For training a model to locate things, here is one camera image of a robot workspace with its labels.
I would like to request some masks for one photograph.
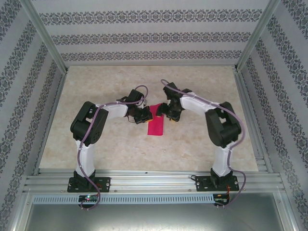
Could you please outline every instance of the patterned wallpaper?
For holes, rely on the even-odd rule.
[[[0,231],[33,174],[62,74],[16,0],[1,0]]]
[[[34,0],[67,66],[236,64],[269,0]]]
[[[242,70],[300,230],[308,230],[307,15],[303,0],[282,0]]]

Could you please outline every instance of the beige floor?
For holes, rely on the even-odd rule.
[[[70,125],[85,101],[114,102],[137,85],[149,88],[148,105],[167,102],[160,79],[174,81],[214,102],[229,101],[244,120],[231,67],[222,66],[72,66],[49,133],[40,168],[75,168],[77,148]],[[209,170],[214,161],[205,118],[183,111],[180,122],[165,118],[163,136],[147,136],[147,124],[127,118],[106,123],[95,147],[96,169]],[[234,149],[235,169],[257,171],[249,136]]]

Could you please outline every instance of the black mounting plate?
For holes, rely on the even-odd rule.
[[[95,177],[94,183],[98,188],[100,189],[100,192],[107,193],[110,189],[110,177]],[[95,193],[97,192],[96,189],[93,187],[91,190],[85,189],[84,187],[78,185],[78,182],[74,177],[71,177],[68,181],[67,186],[67,192],[68,193]]]
[[[195,176],[193,180],[196,182],[197,192],[227,191],[227,186],[230,187],[230,191],[239,191],[240,189],[236,176],[230,177],[228,182],[218,188],[211,182],[211,176]]]

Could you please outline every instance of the pink fabric piece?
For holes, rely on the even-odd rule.
[[[164,133],[164,115],[156,116],[156,111],[160,104],[150,106],[153,120],[148,125],[148,136],[162,136]]]

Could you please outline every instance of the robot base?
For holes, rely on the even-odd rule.
[[[229,191],[240,189],[237,177],[232,175],[232,171],[224,177],[219,177],[211,169],[211,176],[192,176],[191,179],[196,182],[197,192],[227,191],[228,186]]]
[[[100,192],[107,193],[110,189],[110,177],[95,177],[95,172],[89,178],[96,184]],[[74,171],[74,177],[71,177],[67,186],[68,193],[95,193],[97,190],[85,178]]]

